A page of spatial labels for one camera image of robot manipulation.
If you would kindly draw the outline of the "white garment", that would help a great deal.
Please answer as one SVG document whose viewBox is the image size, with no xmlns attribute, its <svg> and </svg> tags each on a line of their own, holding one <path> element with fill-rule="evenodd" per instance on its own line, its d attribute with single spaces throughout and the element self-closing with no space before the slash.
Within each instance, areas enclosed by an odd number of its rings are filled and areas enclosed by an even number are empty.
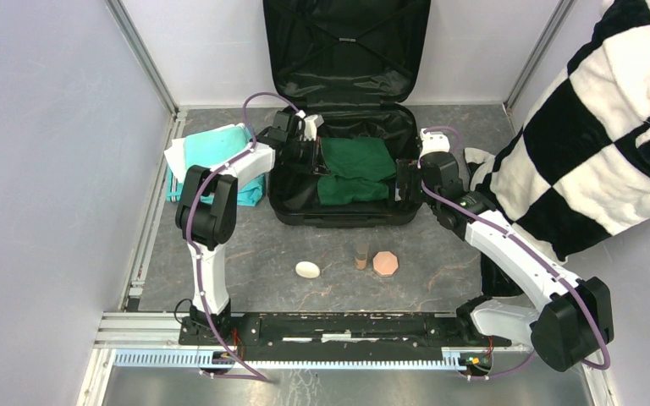
<svg viewBox="0 0 650 406">
<path fill-rule="evenodd" d="M 185 137 L 173 140 L 171 146 L 163 153 L 167 160 L 168 167 L 170 167 L 170 169 L 174 172 L 175 177 L 178 179 L 178 181 L 182 183 L 185 181 L 186 172 L 189 169 L 185 168 Z"/>
</svg>

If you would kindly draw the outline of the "turquoise shorts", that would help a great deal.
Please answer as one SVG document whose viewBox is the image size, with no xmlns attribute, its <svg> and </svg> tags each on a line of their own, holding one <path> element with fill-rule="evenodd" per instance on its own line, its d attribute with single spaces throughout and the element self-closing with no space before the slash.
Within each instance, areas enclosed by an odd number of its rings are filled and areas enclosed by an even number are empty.
<svg viewBox="0 0 650 406">
<path fill-rule="evenodd" d="M 178 181 L 174 172 L 168 167 L 167 170 L 167 194 L 166 201 L 177 203 L 180 200 L 183 190 L 183 183 Z M 239 206 L 256 206 L 266 194 L 266 175 L 259 175 L 245 186 L 241 186 L 238 193 Z"/>
</svg>

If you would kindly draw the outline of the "dark green shirt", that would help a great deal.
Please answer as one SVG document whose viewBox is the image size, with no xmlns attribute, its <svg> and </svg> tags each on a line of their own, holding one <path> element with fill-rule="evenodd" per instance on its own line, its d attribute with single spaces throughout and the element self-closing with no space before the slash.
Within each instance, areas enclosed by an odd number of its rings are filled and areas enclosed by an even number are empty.
<svg viewBox="0 0 650 406">
<path fill-rule="evenodd" d="M 384 141 L 372 137 L 323 138 L 322 156 L 329 171 L 317 181 L 323 206 L 345 206 L 389 197 L 387 181 L 396 173 Z"/>
</svg>

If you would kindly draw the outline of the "light mint garment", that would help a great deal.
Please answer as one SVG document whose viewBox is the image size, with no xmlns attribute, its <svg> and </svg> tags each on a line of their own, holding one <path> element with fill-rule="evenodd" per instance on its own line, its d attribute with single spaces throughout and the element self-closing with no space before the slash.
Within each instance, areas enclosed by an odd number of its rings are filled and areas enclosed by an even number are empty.
<svg viewBox="0 0 650 406">
<path fill-rule="evenodd" d="M 241 125 L 190 134 L 185 137 L 185 168 L 211 167 L 242 152 L 251 142 L 251 134 Z"/>
</svg>

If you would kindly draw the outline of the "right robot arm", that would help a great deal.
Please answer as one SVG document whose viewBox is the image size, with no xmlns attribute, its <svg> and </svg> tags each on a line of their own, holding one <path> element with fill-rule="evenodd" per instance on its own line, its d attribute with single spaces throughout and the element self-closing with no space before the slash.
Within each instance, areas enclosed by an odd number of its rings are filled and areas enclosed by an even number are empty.
<svg viewBox="0 0 650 406">
<path fill-rule="evenodd" d="M 587 280 L 551 261 L 527 243 L 484 195 L 466 191 L 449 152 L 434 151 L 418 160 L 399 160 L 395 195 L 425 202 L 438 223 L 455 233 L 495 269 L 505 274 L 532 307 L 502 304 L 483 295 L 460 307 L 455 335 L 466 345 L 486 336 L 506 338 L 532 348 L 553 370 L 582 363 L 607 370 L 607 348 L 614 338 L 609 287 Z"/>
</svg>

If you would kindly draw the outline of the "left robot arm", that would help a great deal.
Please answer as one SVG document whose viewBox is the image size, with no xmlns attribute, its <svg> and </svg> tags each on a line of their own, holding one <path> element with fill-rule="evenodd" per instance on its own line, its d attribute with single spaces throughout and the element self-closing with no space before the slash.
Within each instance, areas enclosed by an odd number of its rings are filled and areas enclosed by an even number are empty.
<svg viewBox="0 0 650 406">
<path fill-rule="evenodd" d="M 269 173 L 287 145 L 313 146 L 323 123 L 319 114 L 278 112 L 273 125 L 259 135 L 245 123 L 209 131 L 204 151 L 218 137 L 244 138 L 233 151 L 212 163 L 186 163 L 174 222 L 182 233 L 192 263 L 194 293 L 190 324 L 211 344 L 225 343 L 232 333 L 231 301 L 225 282 L 224 248 L 236 228 L 238 194 L 245 185 Z"/>
</svg>

